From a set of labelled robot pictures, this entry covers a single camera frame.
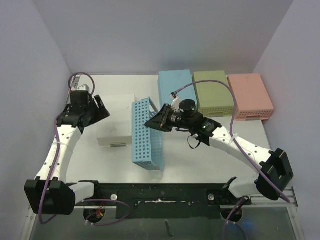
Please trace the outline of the white perforated basket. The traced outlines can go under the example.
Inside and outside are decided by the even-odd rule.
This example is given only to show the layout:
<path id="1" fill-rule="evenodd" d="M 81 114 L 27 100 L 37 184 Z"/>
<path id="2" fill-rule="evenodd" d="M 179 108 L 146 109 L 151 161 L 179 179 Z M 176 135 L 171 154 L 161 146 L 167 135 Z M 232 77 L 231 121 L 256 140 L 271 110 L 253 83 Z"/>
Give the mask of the white perforated basket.
<path id="1" fill-rule="evenodd" d="M 132 145 L 132 104 L 134 94 L 105 95 L 101 97 L 110 116 L 97 123 L 96 139 L 101 147 Z"/>

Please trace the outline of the small blue perforated basket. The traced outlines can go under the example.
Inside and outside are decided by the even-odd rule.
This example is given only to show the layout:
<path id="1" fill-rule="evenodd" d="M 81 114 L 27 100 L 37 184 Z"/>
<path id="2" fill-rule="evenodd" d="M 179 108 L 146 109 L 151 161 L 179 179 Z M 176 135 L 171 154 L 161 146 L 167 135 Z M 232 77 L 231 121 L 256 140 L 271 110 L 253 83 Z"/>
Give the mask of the small blue perforated basket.
<path id="1" fill-rule="evenodd" d="M 163 135 L 145 126 L 158 113 L 151 98 L 132 103 L 132 162 L 148 171 L 163 171 Z"/>

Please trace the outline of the yellow-green perforated basket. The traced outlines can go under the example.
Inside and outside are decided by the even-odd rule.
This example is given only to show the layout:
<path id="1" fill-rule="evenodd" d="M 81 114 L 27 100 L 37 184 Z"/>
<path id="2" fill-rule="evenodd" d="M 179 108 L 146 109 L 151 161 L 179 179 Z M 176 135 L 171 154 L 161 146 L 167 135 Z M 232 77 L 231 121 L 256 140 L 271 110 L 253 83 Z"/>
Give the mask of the yellow-green perforated basket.
<path id="1" fill-rule="evenodd" d="M 197 71 L 193 73 L 197 110 L 205 117 L 227 117 L 234 112 L 234 101 L 230 91 L 220 81 L 228 85 L 227 75 L 223 70 Z"/>

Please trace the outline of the large blue perforated basket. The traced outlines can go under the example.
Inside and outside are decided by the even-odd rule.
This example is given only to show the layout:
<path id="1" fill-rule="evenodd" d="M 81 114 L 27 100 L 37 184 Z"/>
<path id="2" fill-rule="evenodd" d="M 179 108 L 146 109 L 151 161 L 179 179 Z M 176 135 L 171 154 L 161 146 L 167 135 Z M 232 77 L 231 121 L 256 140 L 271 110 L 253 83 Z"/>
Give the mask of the large blue perforated basket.
<path id="1" fill-rule="evenodd" d="M 171 104 L 173 100 L 170 97 L 172 92 L 193 82 L 192 74 L 189 69 L 184 70 L 169 70 L 160 71 L 158 73 L 158 94 L 160 108 L 164 104 Z M 195 87 L 193 85 L 187 87 L 178 93 L 182 100 L 191 99 L 195 101 L 195 106 L 198 106 Z"/>

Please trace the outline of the pink perforated basket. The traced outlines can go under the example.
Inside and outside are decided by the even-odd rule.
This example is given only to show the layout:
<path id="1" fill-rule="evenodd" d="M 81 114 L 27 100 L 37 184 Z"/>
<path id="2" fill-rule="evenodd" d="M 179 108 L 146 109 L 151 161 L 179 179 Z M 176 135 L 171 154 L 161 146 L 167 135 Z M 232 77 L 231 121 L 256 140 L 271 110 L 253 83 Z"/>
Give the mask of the pink perforated basket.
<path id="1" fill-rule="evenodd" d="M 236 120 L 265 121 L 272 116 L 274 106 L 260 74 L 230 74 L 227 80 L 236 97 Z"/>

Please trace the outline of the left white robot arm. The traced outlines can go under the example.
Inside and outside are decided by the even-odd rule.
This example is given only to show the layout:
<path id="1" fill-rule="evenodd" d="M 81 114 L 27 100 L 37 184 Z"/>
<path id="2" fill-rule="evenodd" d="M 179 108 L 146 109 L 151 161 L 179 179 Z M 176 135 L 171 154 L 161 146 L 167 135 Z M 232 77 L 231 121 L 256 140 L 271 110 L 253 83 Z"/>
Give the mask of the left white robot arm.
<path id="1" fill-rule="evenodd" d="M 38 215 L 70 215 L 76 204 L 86 201 L 95 206 L 102 193 L 98 181 L 80 180 L 67 183 L 67 171 L 74 149 L 85 128 L 110 116 L 102 98 L 86 90 L 70 93 L 70 103 L 54 120 L 55 137 L 47 158 L 33 180 L 27 180 L 24 191 Z"/>

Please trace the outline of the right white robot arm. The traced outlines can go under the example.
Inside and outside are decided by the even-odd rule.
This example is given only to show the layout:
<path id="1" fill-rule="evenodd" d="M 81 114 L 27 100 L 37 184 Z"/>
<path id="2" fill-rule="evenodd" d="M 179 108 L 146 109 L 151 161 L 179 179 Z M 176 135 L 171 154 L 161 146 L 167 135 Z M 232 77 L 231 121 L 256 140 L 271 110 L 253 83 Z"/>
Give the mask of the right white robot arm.
<path id="1" fill-rule="evenodd" d="M 290 202 L 284 190 L 294 174 L 287 153 L 280 148 L 272 151 L 239 137 L 219 122 L 199 113 L 193 100 L 183 100 L 178 112 L 164 104 L 160 112 L 144 125 L 166 133 L 173 128 L 184 130 L 200 144 L 219 149 L 251 167 L 254 175 L 243 179 L 233 177 L 227 182 L 222 192 L 227 204 L 233 205 L 240 198 L 255 194 L 272 201 L 282 199 Z"/>

